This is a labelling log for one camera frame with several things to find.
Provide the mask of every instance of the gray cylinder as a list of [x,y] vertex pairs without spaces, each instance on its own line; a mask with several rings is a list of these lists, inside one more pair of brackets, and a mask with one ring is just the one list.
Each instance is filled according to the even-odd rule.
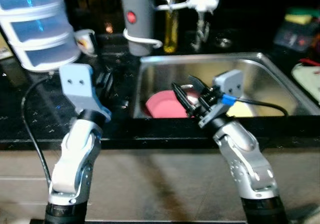
[[[125,28],[128,35],[135,38],[152,39],[154,35],[155,10],[153,0],[122,0]],[[128,41],[132,55],[148,56],[153,50],[152,44]]]

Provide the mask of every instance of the sink basin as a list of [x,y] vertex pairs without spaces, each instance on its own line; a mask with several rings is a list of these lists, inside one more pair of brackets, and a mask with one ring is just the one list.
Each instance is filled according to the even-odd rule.
[[[141,58],[133,118],[149,117],[146,101],[155,93],[171,90],[171,83],[189,84],[188,75],[212,86],[213,77],[233,69],[244,73],[243,98],[279,105],[290,116],[320,115],[320,108],[295,86],[262,53],[148,56]],[[276,109],[236,103],[230,112],[236,117],[281,116]]]

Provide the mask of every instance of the plastic drawer organizer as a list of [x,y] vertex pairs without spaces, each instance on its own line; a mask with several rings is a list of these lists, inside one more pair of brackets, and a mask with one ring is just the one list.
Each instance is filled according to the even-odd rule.
[[81,53],[63,0],[0,0],[0,25],[27,70],[54,70]]

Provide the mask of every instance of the olive oil bottle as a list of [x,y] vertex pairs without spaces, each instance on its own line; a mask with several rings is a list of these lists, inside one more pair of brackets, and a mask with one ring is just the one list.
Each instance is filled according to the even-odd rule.
[[166,53],[174,53],[178,47],[178,10],[167,10],[165,13],[165,36],[163,50]]

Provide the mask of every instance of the white mug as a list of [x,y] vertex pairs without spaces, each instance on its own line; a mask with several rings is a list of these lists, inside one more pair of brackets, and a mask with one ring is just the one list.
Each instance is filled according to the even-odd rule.
[[95,38],[95,31],[91,29],[82,29],[78,30],[74,33],[75,40],[77,46],[80,48],[80,50],[90,56],[90,57],[96,57],[96,47],[97,47],[97,41]]

